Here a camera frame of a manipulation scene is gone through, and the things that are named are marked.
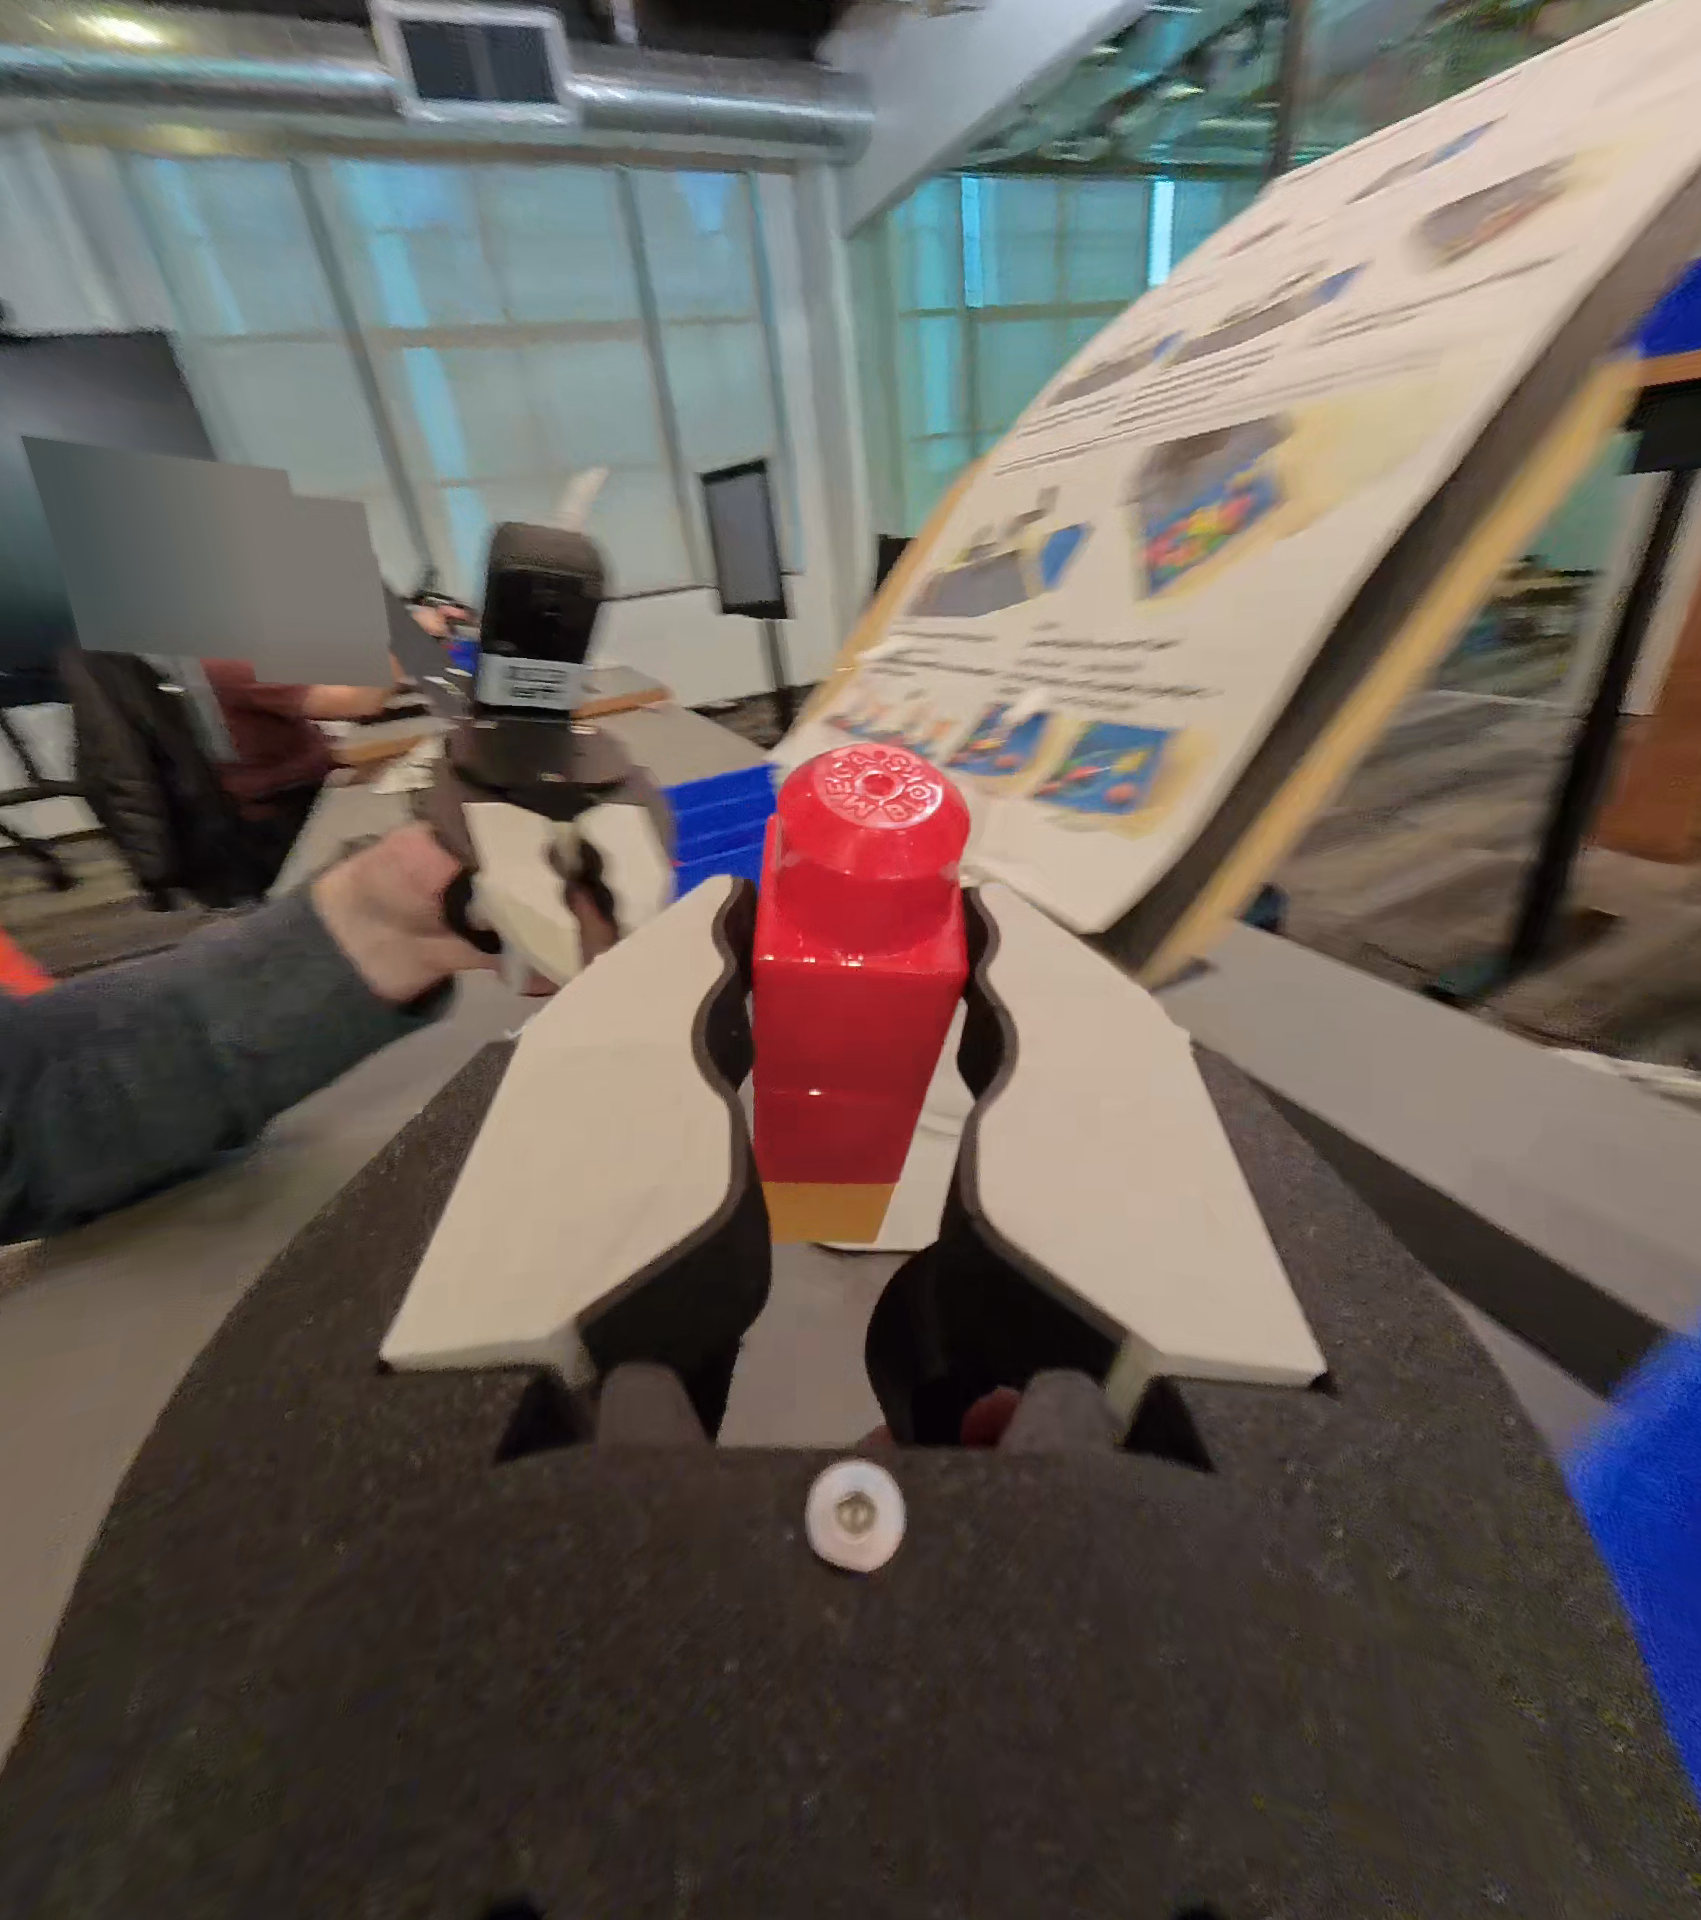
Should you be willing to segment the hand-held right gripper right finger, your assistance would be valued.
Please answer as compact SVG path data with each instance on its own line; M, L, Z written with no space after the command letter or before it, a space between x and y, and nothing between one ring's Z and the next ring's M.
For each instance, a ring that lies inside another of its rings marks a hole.
M960 1353L1090 1375L1121 1422L1159 1382L1317 1385L1325 1349L1191 1037L1008 885L965 903L973 1104L933 1241Z

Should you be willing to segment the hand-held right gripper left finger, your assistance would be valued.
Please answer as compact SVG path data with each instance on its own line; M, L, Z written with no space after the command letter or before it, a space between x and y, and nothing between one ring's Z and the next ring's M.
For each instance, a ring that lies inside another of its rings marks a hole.
M743 1087L756 888L717 876L522 1028L384 1332L391 1374L668 1368L726 1412L773 1273Z

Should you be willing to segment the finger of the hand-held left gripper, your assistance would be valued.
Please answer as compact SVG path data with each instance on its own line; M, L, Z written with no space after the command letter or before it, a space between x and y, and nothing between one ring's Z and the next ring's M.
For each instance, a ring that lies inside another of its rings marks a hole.
M504 981L511 989L561 989L578 972L574 826L513 803L468 803L461 824L471 847L471 905L500 942Z
M676 896L671 803L657 786L597 806L603 913L622 942L660 917Z

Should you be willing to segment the blue plastic bin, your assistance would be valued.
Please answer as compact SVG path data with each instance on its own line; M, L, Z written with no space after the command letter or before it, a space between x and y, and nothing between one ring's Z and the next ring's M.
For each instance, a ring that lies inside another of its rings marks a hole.
M673 824L675 893L712 878L754 881L776 803L775 764L758 758L721 773L665 786Z

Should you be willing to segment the red toy building block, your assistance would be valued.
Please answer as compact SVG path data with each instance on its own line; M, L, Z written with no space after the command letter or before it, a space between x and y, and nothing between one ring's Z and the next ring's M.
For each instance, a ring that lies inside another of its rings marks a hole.
M764 1091L919 1105L967 979L960 792L901 746L799 765L767 824L752 952Z
M752 1083L752 1151L767 1186L890 1188L911 1157L926 1091Z

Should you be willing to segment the person's left forearm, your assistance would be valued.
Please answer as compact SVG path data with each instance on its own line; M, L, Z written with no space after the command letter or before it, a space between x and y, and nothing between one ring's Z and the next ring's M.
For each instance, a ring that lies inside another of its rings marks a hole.
M0 1245L200 1176L439 1000L371 994L307 891L136 963L0 989Z

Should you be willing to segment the grey desk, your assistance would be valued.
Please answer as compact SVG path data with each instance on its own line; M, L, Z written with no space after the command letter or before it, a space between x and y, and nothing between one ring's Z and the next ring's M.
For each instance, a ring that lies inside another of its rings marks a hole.
M1701 1316L1701 1112L1247 925L1157 998L1306 1120L1461 1299L1552 1445L1594 1418L1598 1361L1517 1307L1485 1307L1491 1275L1542 1264L1550 1292L1586 1283L1652 1332ZM292 1110L250 1160L5 1268L0 1764L110 1502L189 1363L267 1260L530 1011L480 978L442 1022Z

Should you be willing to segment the person's left hand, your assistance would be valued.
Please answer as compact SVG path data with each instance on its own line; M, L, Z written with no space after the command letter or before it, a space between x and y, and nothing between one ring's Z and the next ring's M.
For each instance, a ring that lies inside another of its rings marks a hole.
M313 876L307 896L359 981L386 1004L409 1005L460 973L497 970L447 924L444 897L460 873L429 828L405 824Z

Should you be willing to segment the small monitor on stand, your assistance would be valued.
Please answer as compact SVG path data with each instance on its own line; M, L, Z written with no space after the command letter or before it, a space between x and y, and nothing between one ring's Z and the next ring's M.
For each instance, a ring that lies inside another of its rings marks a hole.
M718 611L747 617L761 629L767 681L779 729L796 718L788 675L779 517L767 458L736 461L698 476Z

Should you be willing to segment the instruction board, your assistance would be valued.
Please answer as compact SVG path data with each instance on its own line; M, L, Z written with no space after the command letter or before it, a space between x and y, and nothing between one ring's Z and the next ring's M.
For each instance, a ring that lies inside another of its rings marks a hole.
M1166 984L1621 426L1698 251L1701 2L1313 158L1029 400L781 764L935 760L974 883Z

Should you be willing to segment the silver air duct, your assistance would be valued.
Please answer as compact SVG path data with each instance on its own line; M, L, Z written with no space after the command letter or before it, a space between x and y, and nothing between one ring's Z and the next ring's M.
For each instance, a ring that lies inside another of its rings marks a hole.
M815 60L600 42L561 5L0 2L0 132L148 154L844 166L874 124Z

